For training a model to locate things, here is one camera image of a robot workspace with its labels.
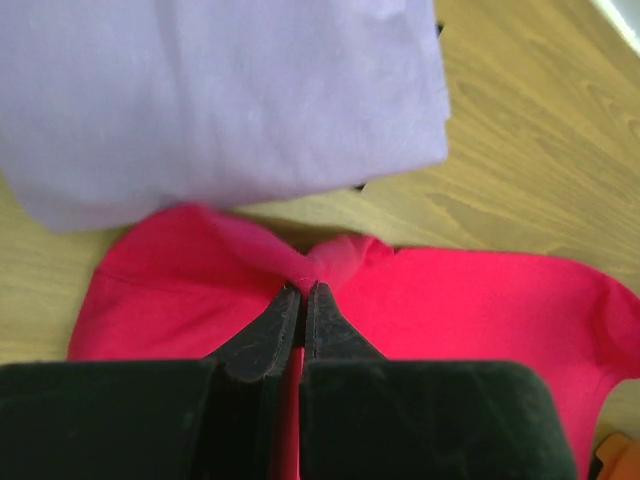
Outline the red t shirt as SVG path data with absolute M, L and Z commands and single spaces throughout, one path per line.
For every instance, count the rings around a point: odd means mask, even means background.
M 602 405 L 639 375 L 639 300 L 555 257 L 396 250 L 344 235 L 302 254 L 270 231 L 200 206 L 155 214 L 96 268 L 72 361 L 195 359 L 261 314 L 280 289 L 327 284 L 352 325 L 394 360 L 510 360 L 549 385 L 586 475 Z

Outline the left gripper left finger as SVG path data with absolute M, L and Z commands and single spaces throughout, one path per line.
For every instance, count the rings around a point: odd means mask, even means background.
M 283 287 L 266 309 L 214 352 L 224 371 L 241 382 L 279 377 L 296 344 L 301 294 Z

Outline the folded lilac t shirt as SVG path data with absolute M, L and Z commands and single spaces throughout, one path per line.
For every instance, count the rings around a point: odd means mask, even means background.
M 53 230 L 443 162 L 429 1 L 5 1 L 1 170 Z

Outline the orange plastic basket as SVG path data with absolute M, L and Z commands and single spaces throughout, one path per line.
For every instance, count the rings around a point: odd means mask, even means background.
M 639 442 L 622 433 L 609 435 L 595 449 L 588 478 L 591 480 L 639 480 Z

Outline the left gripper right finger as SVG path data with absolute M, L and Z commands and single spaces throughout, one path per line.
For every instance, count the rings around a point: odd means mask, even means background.
M 316 283 L 307 298 L 304 351 L 306 361 L 385 358 L 341 313 L 325 283 Z

